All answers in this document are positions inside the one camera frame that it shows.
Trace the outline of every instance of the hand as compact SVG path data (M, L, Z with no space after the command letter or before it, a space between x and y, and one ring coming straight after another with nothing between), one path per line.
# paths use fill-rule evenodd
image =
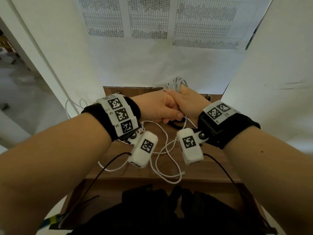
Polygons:
M182 120L184 114L178 110L175 100L162 90L132 97L139 106L141 119L167 124L170 120Z
M166 90L166 93L174 98L180 110L194 123L198 122L202 110L210 104L202 95L184 85L180 85L180 93L172 89Z

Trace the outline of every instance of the fingernail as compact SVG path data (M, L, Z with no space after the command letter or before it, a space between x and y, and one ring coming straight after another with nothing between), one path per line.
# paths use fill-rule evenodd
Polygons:
M182 112L178 112L177 117L179 119L182 119L184 117L184 114Z

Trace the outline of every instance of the white paper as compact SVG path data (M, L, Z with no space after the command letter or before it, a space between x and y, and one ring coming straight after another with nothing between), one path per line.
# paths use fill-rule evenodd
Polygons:
M222 94L271 0L74 0L103 86Z

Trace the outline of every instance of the black wristband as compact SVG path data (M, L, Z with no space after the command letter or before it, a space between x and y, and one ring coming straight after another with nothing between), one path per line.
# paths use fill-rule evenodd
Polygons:
M198 129L202 130L208 141L206 143L223 149L236 135L250 126L261 128L248 116L236 113L227 120L217 125L205 112L198 118Z
M141 117L141 113L137 104L131 98L128 98L126 96L124 98L127 104L131 107L131 111L133 112L134 116L136 116L137 120L139 120ZM99 123L105 128L105 130L108 132L108 134L111 137L112 142L118 139L114 125L112 125L108 114L105 112L101 104L95 103L93 105L87 106L84 108L81 114L82 113L89 113L93 117L95 117L99 121Z

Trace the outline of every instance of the person's left hand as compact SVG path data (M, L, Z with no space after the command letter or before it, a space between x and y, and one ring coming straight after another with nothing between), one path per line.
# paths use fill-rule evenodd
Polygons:
M167 124L170 120L180 121L184 117L173 97L162 90L137 95L132 97L132 100L139 106L140 121L152 120L155 123L163 121Z

